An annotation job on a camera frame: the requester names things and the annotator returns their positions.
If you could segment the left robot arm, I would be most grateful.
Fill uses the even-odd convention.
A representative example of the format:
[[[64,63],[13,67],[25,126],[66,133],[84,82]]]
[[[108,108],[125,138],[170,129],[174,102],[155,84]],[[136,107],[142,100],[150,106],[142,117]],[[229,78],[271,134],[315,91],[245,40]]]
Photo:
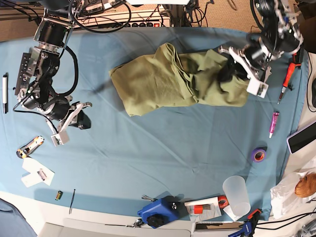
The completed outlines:
[[[219,81],[230,81],[233,76],[249,81],[246,91],[264,98],[269,88],[266,83],[269,63],[284,53],[299,54],[303,35],[299,31],[296,15],[286,0],[252,0],[250,9],[261,30],[249,33],[248,45],[243,49],[219,47],[219,53],[228,55],[228,60],[219,71]]]

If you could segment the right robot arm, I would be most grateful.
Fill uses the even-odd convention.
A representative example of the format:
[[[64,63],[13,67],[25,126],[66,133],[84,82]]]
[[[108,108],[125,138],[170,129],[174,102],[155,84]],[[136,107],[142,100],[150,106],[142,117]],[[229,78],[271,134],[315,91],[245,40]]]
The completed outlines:
[[[92,107],[90,102],[73,102],[72,92],[79,81],[79,65],[75,53],[67,46],[73,31],[74,22],[69,20],[65,9],[44,10],[34,40],[39,44],[24,53],[21,60],[15,95],[17,106],[23,112],[43,116],[52,130],[52,142],[55,146],[69,141],[66,129],[69,126],[81,130],[91,127],[91,120],[83,112]],[[60,67],[62,54],[59,49],[67,51],[73,59],[75,78],[72,87],[58,93],[52,86],[53,77]]]

